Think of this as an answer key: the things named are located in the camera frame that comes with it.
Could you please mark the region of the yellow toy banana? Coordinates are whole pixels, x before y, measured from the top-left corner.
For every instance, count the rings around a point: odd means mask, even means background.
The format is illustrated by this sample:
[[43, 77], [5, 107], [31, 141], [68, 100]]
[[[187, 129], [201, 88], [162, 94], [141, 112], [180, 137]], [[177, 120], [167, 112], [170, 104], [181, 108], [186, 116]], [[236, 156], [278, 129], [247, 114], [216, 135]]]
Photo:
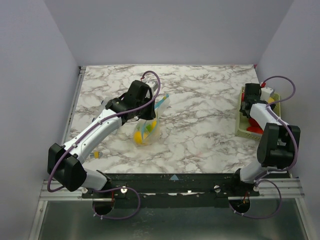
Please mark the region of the yellow toy banana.
[[157, 121], [156, 120], [154, 120], [150, 125], [152, 125], [153, 126], [153, 130], [156, 128], [156, 126], [157, 126]]

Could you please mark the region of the green toy pepper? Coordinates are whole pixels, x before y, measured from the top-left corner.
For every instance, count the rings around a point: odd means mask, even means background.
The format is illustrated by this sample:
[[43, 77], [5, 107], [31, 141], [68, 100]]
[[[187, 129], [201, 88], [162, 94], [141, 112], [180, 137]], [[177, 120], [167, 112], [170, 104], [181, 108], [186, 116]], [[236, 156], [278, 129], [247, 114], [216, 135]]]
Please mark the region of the green toy pepper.
[[153, 126], [152, 126], [151, 124], [148, 124], [148, 125], [145, 127], [145, 129], [146, 129], [149, 133], [151, 133], [152, 130], [153, 130]]

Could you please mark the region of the red toy tomato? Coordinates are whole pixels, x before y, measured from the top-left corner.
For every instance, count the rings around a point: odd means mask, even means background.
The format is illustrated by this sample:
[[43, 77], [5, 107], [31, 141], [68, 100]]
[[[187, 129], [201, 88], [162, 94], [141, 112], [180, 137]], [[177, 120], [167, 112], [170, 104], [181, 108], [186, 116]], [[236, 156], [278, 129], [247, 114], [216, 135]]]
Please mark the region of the red toy tomato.
[[248, 122], [249, 122], [250, 126], [252, 126], [252, 127], [258, 128], [258, 127], [260, 126], [260, 125], [258, 124], [258, 122], [257, 122], [256, 120], [254, 120], [253, 118], [249, 118], [249, 119], [248, 119]]

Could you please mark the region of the clear zip top bag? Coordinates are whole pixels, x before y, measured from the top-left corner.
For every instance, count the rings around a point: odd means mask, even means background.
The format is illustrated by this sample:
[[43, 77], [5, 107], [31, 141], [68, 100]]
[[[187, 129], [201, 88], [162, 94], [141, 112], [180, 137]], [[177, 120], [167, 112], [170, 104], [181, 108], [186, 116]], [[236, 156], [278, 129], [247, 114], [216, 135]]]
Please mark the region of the clear zip top bag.
[[147, 146], [154, 144], [160, 139], [161, 127], [160, 117], [170, 104], [170, 95], [166, 94], [154, 106], [155, 118], [152, 120], [139, 120], [133, 131], [133, 143], [136, 146]]

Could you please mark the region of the red toy chili pepper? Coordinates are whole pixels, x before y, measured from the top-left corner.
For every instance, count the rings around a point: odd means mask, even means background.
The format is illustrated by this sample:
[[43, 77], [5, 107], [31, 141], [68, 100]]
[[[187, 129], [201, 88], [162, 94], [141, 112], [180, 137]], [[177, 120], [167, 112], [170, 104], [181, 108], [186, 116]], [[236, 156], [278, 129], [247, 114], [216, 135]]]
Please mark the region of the red toy chili pepper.
[[257, 126], [249, 126], [246, 130], [248, 132], [256, 133], [256, 134], [263, 134], [264, 133], [264, 131], [260, 127], [257, 127]]

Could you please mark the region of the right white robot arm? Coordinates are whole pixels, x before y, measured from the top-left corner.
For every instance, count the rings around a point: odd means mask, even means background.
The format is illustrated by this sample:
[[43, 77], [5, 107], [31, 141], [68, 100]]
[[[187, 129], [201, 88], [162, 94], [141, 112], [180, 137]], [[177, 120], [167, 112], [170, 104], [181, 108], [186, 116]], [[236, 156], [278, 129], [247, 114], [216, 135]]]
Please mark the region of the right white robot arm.
[[238, 179], [230, 183], [230, 191], [241, 196], [248, 190], [248, 184], [270, 172], [285, 172], [298, 160], [301, 129], [290, 125], [272, 109], [280, 101], [268, 102], [273, 90], [258, 83], [244, 85], [240, 102], [240, 113], [253, 119], [263, 130], [256, 152], [256, 160], [237, 171]]

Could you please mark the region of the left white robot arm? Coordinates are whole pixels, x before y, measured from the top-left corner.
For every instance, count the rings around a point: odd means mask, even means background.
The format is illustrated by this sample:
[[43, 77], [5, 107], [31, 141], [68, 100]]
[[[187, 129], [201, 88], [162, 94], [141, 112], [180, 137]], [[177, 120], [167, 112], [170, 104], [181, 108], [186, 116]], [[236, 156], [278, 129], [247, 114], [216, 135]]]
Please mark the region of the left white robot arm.
[[51, 182], [56, 180], [70, 192], [83, 187], [101, 198], [107, 197], [111, 191], [109, 178], [101, 171], [84, 168], [83, 164], [108, 135], [129, 120], [135, 117], [153, 120], [160, 88], [160, 80], [133, 81], [127, 92], [102, 104], [99, 115], [81, 133], [62, 145], [53, 144], [48, 150], [47, 190], [55, 191]]

